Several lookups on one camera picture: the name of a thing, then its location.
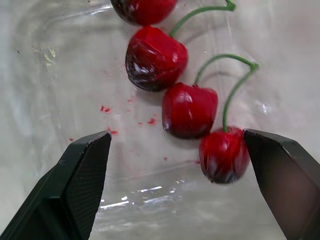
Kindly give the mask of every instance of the dark red cherry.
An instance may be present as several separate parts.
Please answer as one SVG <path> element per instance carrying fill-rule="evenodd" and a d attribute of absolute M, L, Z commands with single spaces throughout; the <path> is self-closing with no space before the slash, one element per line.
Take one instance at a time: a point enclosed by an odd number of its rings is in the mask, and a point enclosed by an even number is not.
<path fill-rule="evenodd" d="M 188 50 L 160 29 L 145 26 L 130 40 L 125 57 L 129 80 L 145 91 L 172 86 L 188 63 Z"/>
<path fill-rule="evenodd" d="M 210 133 L 218 107 L 218 95 L 211 88 L 172 86 L 162 102 L 162 125 L 173 136 L 198 139 Z"/>
<path fill-rule="evenodd" d="M 229 184 L 240 179 L 249 165 L 250 157 L 237 127 L 228 127 L 206 136 L 199 146 L 203 174 L 213 183 Z"/>
<path fill-rule="evenodd" d="M 177 0 L 111 0 L 111 3 L 126 22 L 147 26 L 164 20 L 175 8 Z"/>

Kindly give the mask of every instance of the transparent plastic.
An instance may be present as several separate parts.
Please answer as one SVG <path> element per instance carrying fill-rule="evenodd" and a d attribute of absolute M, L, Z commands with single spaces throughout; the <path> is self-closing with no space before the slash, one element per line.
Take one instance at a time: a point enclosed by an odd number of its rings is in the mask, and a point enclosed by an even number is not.
<path fill-rule="evenodd" d="M 318 0 L 235 0 L 235 12 L 207 12 L 176 35 L 189 51 L 180 81 L 201 65 L 233 53 L 260 64 L 237 93 L 228 122 L 297 140 L 320 159 L 318 130 L 320 21 Z M 223 0 L 178 0 L 161 24 L 169 32 L 191 10 Z M 139 29 L 104 0 L 3 2 L 0 82 L 0 232 L 37 180 L 75 139 L 113 131 L 104 192 L 91 240 L 284 240 L 252 166 L 235 184 L 202 175 L 199 141 L 162 129 L 163 92 L 134 87 L 124 61 Z M 200 80 L 219 95 L 213 129 L 232 86 L 247 71 L 225 59 Z"/>

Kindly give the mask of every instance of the cherry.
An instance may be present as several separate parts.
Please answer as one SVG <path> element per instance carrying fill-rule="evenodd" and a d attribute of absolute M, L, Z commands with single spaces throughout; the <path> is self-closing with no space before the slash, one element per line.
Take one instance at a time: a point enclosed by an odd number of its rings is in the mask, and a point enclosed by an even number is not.
<path fill-rule="evenodd" d="M 259 65 L 233 54 L 217 55 L 208 60 L 201 68 L 196 83 L 209 64 L 222 58 L 238 60 L 248 65 L 250 71 L 231 90 L 223 109 L 223 128 L 211 133 L 201 141 L 199 157 L 201 170 L 211 182 L 229 184 L 239 180 L 245 174 L 250 157 L 243 139 L 242 130 L 238 127 L 227 125 L 228 108 L 236 91 L 259 68 Z"/>
<path fill-rule="evenodd" d="M 158 92 L 177 81 L 188 63 L 188 50 L 160 29 L 145 26 L 130 40 L 125 57 L 129 80 L 138 88 Z"/>
<path fill-rule="evenodd" d="M 211 88 L 172 86 L 162 102 L 164 130 L 181 139 L 197 139 L 210 133 L 218 107 L 218 95 Z"/>
<path fill-rule="evenodd" d="M 200 166 L 203 174 L 213 183 L 229 184 L 239 180 L 246 172 L 250 157 L 242 130 L 228 127 L 206 136 L 199 146 Z"/>
<path fill-rule="evenodd" d="M 161 22 L 175 8 L 177 0 L 111 0 L 115 12 L 134 25 Z"/>

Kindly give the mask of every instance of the plastic tray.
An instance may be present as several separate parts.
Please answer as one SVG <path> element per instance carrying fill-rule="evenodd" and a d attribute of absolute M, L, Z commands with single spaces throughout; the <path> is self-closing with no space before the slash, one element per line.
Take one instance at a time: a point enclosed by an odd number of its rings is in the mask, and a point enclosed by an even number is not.
<path fill-rule="evenodd" d="M 216 54 L 257 61 L 261 69 L 238 92 L 228 122 L 295 139 L 317 158 L 319 1 L 235 3 L 236 12 L 204 13 L 177 34 L 189 51 L 180 81 L 191 84 Z M 179 0 L 158 27 L 168 32 L 190 10 L 209 4 L 224 1 Z M 235 184 L 211 184 L 197 164 L 199 141 L 163 131 L 164 93 L 136 89 L 124 66 L 139 28 L 123 22 L 109 1 L 28 0 L 12 9 L 3 119 L 12 136 L 8 149 L 16 149 L 0 169 L 11 181 L 1 185 L 8 193 L 1 200 L 7 206 L 3 229 L 70 142 L 110 129 L 107 177 L 90 239 L 285 239 L 252 166 Z M 201 86 L 214 88 L 220 101 L 214 129 L 222 125 L 227 94 L 246 70 L 221 60 L 205 72 Z"/>

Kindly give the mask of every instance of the cherry skin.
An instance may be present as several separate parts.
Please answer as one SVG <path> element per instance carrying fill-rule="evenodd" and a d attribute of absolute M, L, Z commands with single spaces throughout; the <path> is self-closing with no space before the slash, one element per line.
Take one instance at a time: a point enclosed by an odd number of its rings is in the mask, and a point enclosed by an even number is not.
<path fill-rule="evenodd" d="M 179 82 L 163 97 L 163 129 L 181 139 L 202 138 L 210 133 L 217 108 L 216 91 Z"/>
<path fill-rule="evenodd" d="M 138 88 L 159 92 L 172 86 L 188 63 L 188 50 L 160 29 L 145 26 L 130 40 L 125 56 L 129 80 Z"/>
<path fill-rule="evenodd" d="M 127 23 L 152 25 L 164 20 L 177 0 L 111 0 L 115 12 Z"/>
<path fill-rule="evenodd" d="M 203 174 L 217 184 L 229 184 L 239 180 L 246 172 L 250 157 L 243 131 L 228 127 L 205 137 L 199 146 L 200 166 Z"/>

